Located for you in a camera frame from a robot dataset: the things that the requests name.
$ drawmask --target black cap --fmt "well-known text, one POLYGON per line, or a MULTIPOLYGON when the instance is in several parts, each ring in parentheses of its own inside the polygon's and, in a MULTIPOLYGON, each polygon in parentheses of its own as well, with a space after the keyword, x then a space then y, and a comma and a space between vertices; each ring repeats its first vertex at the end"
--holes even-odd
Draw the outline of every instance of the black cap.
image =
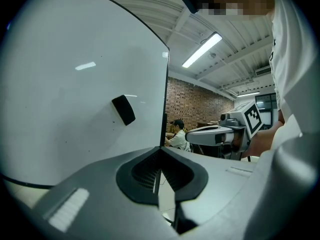
POLYGON ((181 119, 174 120, 173 125, 179 126, 180 129, 183 129, 185 127, 184 121, 182 121, 181 119))

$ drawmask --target person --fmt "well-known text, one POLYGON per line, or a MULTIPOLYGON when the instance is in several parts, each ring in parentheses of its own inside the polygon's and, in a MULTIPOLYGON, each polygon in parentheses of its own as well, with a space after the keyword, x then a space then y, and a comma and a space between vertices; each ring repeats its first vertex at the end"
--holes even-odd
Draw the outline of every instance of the person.
MULTIPOLYGON (((270 129, 260 130, 254 135, 242 157, 260 156, 264 151, 274 150, 284 141, 298 137, 301 131, 285 95, 315 65, 320 55, 314 32, 300 8, 292 0, 199 1, 213 10, 213 14, 216 8, 237 8, 245 16, 267 15, 272 21, 273 42, 269 63, 275 85, 278 120, 270 129)), ((235 133, 232 143, 236 146, 240 142, 241 136, 235 133)))
POLYGON ((177 119, 173 122, 173 130, 174 133, 166 133, 165 134, 165 144, 168 146, 172 146, 177 149, 181 149, 184 151, 190 152, 190 143, 186 141, 186 133, 184 131, 185 124, 182 120, 177 119))
MULTIPOLYGON (((175 134, 175 130, 174 130, 174 121, 170 122, 171 126, 170 126, 170 133, 175 134)), ((183 128, 183 131, 185 133, 187 133, 188 129, 186 127, 183 128)))

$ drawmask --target black edge border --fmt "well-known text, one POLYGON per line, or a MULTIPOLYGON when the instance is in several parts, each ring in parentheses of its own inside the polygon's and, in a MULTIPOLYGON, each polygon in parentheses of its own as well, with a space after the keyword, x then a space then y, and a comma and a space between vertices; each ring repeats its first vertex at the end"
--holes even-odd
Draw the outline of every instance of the black edge border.
MULTIPOLYGON (((114 0, 109 0, 110 2, 113 2, 114 4, 116 4, 117 6, 121 7, 122 9, 124 9, 125 11, 127 11, 128 13, 130 13, 132 16, 134 16, 137 20, 139 20, 144 26, 146 26, 163 44, 164 46, 168 49, 168 59, 167 59, 167 65, 166 65, 166 78, 165 78, 165 91, 164 91, 164 104, 163 104, 163 116, 162 116, 162 122, 164 120, 165 117, 165 111, 166 111, 166 98, 167 98, 167 85, 168 85, 168 74, 169 74, 169 56, 170 56, 170 49, 169 47, 166 45, 166 43, 144 22, 142 21, 139 17, 137 17, 134 13, 132 13, 131 11, 129 11, 127 8, 125 8, 124 6, 122 6, 121 4, 117 3, 114 0)), ((164 131, 166 131, 166 127, 164 128, 163 125, 161 127, 161 137, 160 137, 160 146, 161 144, 165 141, 164 136, 164 131)), ((7 177, 5 175, 3 175, 2 173, 0 174, 1 177, 4 180, 7 180, 8 182, 11 183, 15 183, 17 185, 21 185, 24 187, 29 187, 29 188, 35 188, 35 189, 44 189, 44 190, 49 190, 52 187, 54 187, 54 185, 41 185, 41 184, 33 184, 33 183, 27 183, 27 182, 23 182, 23 181, 19 181, 10 177, 7 177)))
POLYGON ((162 127, 160 136, 160 147, 165 145, 165 138, 167 132, 167 117, 166 117, 166 103, 167 103, 167 88, 169 77, 169 61, 170 61, 170 49, 168 48, 168 59, 166 64, 166 77, 165 77, 165 89, 164 89, 164 101, 163 101, 163 114, 162 114, 162 127))
POLYGON ((137 17, 133 12, 129 11, 127 8, 123 7, 121 4, 117 3, 114 0, 109 0, 113 3, 115 3, 117 6, 121 7, 122 9, 126 10, 128 13, 130 13, 132 16, 134 16, 137 20, 139 20, 143 25, 145 25, 159 40, 164 44, 165 47, 169 50, 169 47, 166 45, 166 43, 145 23, 143 22, 139 17, 137 17))
POLYGON ((169 60, 170 60, 170 48, 166 45, 166 43, 139 17, 137 17, 133 12, 129 11, 127 8, 123 7, 121 4, 117 3, 114 0, 109 0, 113 3, 115 3, 117 6, 121 7, 122 9, 126 10, 128 13, 130 13, 132 16, 134 16, 137 20, 139 20, 143 25, 145 25, 168 49, 168 59, 167 59, 167 65, 166 65, 166 77, 165 77, 165 91, 164 91, 164 104, 163 104, 163 114, 162 114, 162 126, 161 126, 161 136, 160 136, 160 146, 165 145, 165 132, 167 128, 167 122, 165 122, 164 126, 164 120, 165 120, 165 113, 166 113, 166 99, 167 99, 167 86, 168 86, 168 74, 169 74, 169 60))
POLYGON ((1 177, 3 180, 6 180, 8 182, 23 186, 23 187, 28 187, 28 188, 33 188, 33 189, 42 189, 42 190, 50 190, 51 188, 54 187, 54 185, 41 185, 41 184, 33 184, 33 183, 27 183, 23 182, 20 180, 16 180, 10 177, 7 177, 1 173, 1 177))

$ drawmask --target air conditioner unit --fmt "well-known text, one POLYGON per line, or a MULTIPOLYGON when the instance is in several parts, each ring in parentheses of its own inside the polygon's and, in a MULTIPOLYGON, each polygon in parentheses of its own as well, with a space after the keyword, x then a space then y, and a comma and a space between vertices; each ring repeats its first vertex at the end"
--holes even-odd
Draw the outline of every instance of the air conditioner unit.
POLYGON ((265 67, 257 69, 255 71, 255 76, 259 77, 259 76, 270 74, 270 73, 271 73, 271 67, 270 66, 265 66, 265 67))

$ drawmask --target black window frame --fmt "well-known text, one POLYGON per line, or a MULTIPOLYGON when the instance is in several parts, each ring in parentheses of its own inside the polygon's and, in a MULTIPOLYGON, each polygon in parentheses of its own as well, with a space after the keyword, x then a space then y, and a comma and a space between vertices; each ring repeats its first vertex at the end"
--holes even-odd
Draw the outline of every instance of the black window frame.
POLYGON ((276 93, 273 92, 273 93, 269 93, 269 94, 262 94, 262 95, 256 95, 254 98, 255 98, 255 104, 257 104, 257 98, 259 97, 265 97, 265 96, 269 96, 270 98, 270 103, 271 103, 271 108, 270 109, 264 109, 263 112, 270 112, 270 115, 271 115, 271 126, 273 125, 273 122, 274 122, 274 116, 273 116, 273 109, 278 109, 278 107, 274 107, 272 105, 273 103, 273 100, 271 98, 271 95, 275 95, 276 93))

